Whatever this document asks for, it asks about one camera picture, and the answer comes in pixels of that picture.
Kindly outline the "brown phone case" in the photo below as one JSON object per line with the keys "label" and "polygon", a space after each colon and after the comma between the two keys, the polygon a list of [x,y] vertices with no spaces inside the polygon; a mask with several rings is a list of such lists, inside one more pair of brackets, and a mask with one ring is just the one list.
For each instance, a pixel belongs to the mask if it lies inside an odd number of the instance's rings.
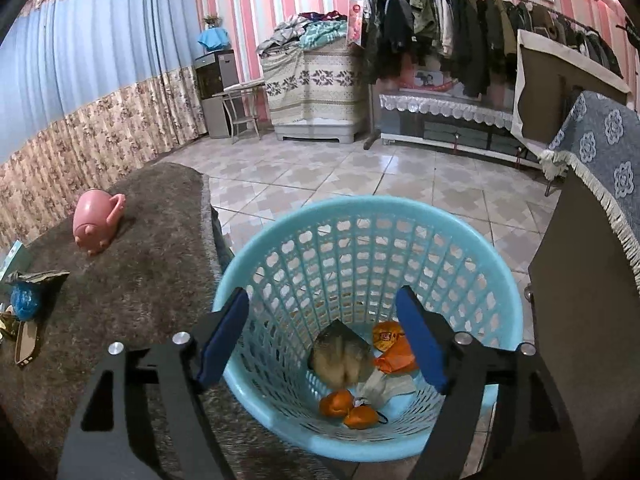
{"label": "brown phone case", "polygon": [[39,323],[37,320],[21,322],[18,326],[14,362],[24,367],[35,359],[39,341]]}

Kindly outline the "low tv stand lace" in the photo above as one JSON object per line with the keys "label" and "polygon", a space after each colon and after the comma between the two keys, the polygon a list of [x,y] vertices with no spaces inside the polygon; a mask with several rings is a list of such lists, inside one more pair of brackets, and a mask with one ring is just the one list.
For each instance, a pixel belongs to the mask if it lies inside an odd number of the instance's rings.
{"label": "low tv stand lace", "polygon": [[505,110],[434,94],[386,92],[378,97],[378,131],[385,143],[410,143],[477,155],[514,166],[540,167],[538,158],[512,133]]}

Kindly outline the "pile of clothes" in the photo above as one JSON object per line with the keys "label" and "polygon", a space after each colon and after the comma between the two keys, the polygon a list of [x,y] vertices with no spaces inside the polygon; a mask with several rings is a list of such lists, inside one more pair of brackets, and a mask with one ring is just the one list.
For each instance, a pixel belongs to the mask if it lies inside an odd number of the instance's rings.
{"label": "pile of clothes", "polygon": [[273,29],[271,36],[258,44],[256,53],[264,56],[288,44],[304,51],[314,50],[345,38],[346,34],[347,16],[337,11],[296,14]]}

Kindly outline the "white framed board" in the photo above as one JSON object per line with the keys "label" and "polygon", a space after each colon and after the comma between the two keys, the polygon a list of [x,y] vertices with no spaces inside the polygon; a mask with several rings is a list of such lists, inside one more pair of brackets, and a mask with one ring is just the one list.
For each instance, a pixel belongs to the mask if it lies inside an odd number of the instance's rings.
{"label": "white framed board", "polygon": [[623,78],[591,58],[536,32],[518,32],[511,133],[536,158],[548,148],[585,90],[634,108]]}

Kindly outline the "pink pig-shaped mug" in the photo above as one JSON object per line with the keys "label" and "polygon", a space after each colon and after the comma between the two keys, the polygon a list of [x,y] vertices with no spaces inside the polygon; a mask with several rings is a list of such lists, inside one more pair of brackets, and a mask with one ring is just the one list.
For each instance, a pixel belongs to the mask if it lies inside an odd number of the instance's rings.
{"label": "pink pig-shaped mug", "polygon": [[94,256],[111,245],[124,216],[126,195],[111,195],[102,190],[89,190],[80,196],[73,218],[76,245],[88,256]]}

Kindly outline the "blue plastic bag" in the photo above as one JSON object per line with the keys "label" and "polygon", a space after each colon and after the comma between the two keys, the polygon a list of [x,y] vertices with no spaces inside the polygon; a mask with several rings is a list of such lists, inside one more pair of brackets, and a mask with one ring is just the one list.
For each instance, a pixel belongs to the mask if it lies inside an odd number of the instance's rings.
{"label": "blue plastic bag", "polygon": [[11,306],[14,315],[21,321],[27,322],[34,318],[40,308],[41,289],[38,284],[17,283],[11,292]]}

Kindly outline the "patterned snack wrapper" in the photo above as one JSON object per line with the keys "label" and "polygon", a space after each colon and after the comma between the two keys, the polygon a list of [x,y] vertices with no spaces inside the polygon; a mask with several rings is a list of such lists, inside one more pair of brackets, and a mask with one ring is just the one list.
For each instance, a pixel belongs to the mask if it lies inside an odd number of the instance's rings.
{"label": "patterned snack wrapper", "polygon": [[14,272],[4,281],[10,286],[11,292],[13,286],[21,282],[38,284],[40,286],[41,302],[40,308],[35,316],[36,318],[39,311],[46,304],[50,304],[50,302],[54,300],[55,295],[69,276],[70,272],[68,271],[44,271],[36,273]]}

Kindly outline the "covered chest with cloth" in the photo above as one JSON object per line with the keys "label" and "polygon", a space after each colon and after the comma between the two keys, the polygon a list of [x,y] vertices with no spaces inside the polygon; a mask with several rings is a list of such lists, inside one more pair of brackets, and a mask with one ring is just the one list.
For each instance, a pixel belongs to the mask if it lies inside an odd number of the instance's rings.
{"label": "covered chest with cloth", "polygon": [[260,58],[273,131],[279,140],[351,144],[368,124],[362,51],[340,38],[304,50],[297,42]]}

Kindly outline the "grey water dispenser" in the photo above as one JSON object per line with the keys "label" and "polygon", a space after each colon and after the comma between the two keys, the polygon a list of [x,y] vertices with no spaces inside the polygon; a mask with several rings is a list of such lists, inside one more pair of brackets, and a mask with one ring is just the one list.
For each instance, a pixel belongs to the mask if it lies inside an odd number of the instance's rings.
{"label": "grey water dispenser", "polygon": [[224,109],[224,89],[239,82],[233,50],[210,52],[197,58],[193,68],[198,97],[208,135],[214,139],[231,136],[230,122]]}

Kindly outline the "small folding table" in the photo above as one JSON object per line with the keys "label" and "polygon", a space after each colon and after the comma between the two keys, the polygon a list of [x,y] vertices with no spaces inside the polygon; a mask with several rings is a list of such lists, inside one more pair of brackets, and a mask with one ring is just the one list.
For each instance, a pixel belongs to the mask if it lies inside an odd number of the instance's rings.
{"label": "small folding table", "polygon": [[229,122],[231,143],[240,138],[242,128],[252,129],[258,139],[262,138],[259,127],[258,94],[265,87],[262,78],[239,82],[215,94],[221,99],[224,114]]}

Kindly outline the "clothes rack with garments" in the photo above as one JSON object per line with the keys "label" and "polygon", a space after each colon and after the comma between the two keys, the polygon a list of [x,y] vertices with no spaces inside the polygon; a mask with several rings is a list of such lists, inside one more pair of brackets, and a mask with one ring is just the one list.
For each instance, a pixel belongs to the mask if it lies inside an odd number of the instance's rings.
{"label": "clothes rack with garments", "polygon": [[523,0],[363,0],[363,68],[378,97],[386,92],[434,94],[512,114],[518,32],[564,44],[617,76],[620,62],[591,27]]}

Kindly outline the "blue cloth bundle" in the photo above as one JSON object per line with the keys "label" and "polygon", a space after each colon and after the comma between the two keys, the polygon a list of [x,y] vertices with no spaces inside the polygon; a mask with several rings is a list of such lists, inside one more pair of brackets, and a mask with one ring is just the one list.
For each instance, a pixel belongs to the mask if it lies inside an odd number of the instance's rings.
{"label": "blue cloth bundle", "polygon": [[231,48],[228,32],[223,27],[206,28],[198,36],[198,44],[206,52],[216,52]]}

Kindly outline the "small potted plant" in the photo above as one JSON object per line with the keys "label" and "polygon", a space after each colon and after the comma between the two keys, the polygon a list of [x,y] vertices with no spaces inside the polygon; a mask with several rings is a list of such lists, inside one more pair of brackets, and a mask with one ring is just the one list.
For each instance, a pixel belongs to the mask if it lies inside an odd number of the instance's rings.
{"label": "small potted plant", "polygon": [[203,18],[206,28],[216,28],[221,26],[221,18],[217,14],[207,14]]}

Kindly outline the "dark wooden furniture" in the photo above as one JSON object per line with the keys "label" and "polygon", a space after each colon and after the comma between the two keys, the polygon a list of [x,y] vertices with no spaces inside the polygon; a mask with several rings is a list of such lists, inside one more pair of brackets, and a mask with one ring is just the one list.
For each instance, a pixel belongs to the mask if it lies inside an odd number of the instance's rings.
{"label": "dark wooden furniture", "polygon": [[568,174],[529,265],[537,347],[589,479],[639,475],[639,293],[597,197]]}

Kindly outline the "orange snack bag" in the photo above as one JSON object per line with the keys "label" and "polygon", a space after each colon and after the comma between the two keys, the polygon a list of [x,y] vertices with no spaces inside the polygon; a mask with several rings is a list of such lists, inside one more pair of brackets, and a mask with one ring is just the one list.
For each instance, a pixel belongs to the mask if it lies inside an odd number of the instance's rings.
{"label": "orange snack bag", "polygon": [[408,374],[418,369],[408,338],[396,321],[385,321],[372,328],[372,344],[381,354],[374,366],[387,375]]}

